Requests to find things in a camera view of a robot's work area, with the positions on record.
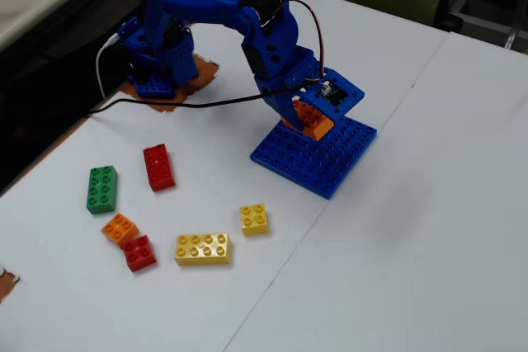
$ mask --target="large yellow lego brick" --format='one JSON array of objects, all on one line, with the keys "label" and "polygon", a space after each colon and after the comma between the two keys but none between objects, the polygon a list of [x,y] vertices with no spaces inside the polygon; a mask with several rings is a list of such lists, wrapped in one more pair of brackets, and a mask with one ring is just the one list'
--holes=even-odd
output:
[{"label": "large yellow lego brick", "polygon": [[240,221],[242,222],[242,232],[244,235],[269,232],[266,207],[264,204],[243,206],[240,208]]},{"label": "large yellow lego brick", "polygon": [[178,265],[229,264],[228,234],[178,235],[174,258]]}]

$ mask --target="blue baseplate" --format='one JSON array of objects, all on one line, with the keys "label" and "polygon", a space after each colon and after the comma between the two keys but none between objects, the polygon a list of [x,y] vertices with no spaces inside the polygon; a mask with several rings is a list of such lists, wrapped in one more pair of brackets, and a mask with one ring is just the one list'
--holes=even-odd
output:
[{"label": "blue baseplate", "polygon": [[165,77],[148,76],[148,81],[138,83],[134,76],[129,76],[129,80],[134,84],[135,91],[142,98],[147,99],[171,99],[174,97],[174,88]]},{"label": "blue baseplate", "polygon": [[316,142],[280,121],[251,159],[330,199],[377,133],[374,128],[343,117]]}]

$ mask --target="red wire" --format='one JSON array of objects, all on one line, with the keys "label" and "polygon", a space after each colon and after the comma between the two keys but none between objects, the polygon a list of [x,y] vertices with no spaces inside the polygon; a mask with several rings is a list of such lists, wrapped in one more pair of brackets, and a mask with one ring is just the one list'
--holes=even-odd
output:
[{"label": "red wire", "polygon": [[[287,3],[287,2],[297,2],[297,3],[300,3],[302,4],[303,6],[305,6],[306,8],[308,8],[308,10],[310,11],[310,13],[312,14],[312,17],[314,18],[313,20],[315,21],[315,25],[317,27],[317,33],[318,33],[318,36],[319,36],[319,73],[321,73],[321,78],[323,78],[324,76],[324,43],[323,43],[323,33],[321,32],[321,26],[319,25],[319,21],[317,19],[317,16],[315,15],[315,12],[314,10],[312,10],[312,8],[305,2],[303,2],[302,0],[285,0],[284,2],[282,2],[279,7],[273,12],[273,14],[271,14],[271,18],[270,18],[270,24],[271,24],[271,20],[276,16],[277,12],[279,12],[279,10]],[[315,79],[315,80],[312,80],[312,79],[305,79],[309,82],[316,82],[318,81],[319,79]]]}]

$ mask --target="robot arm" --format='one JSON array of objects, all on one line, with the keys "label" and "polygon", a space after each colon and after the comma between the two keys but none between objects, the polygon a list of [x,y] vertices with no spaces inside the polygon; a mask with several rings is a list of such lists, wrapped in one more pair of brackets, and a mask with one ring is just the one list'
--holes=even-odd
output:
[{"label": "robot arm", "polygon": [[183,86],[197,74],[190,23],[221,24],[244,36],[242,48],[264,101],[303,130],[292,98],[320,110],[337,122],[364,93],[320,64],[314,52],[297,45],[299,30],[288,0],[148,0],[144,28],[137,18],[121,27],[120,39],[136,67]]}]

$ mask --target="green lego brick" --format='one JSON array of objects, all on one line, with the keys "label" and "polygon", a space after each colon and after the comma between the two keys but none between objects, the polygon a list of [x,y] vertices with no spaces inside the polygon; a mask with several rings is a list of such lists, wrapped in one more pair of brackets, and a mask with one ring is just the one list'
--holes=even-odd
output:
[{"label": "green lego brick", "polygon": [[102,214],[116,209],[117,172],[108,167],[93,168],[90,171],[87,208],[92,214]]}]

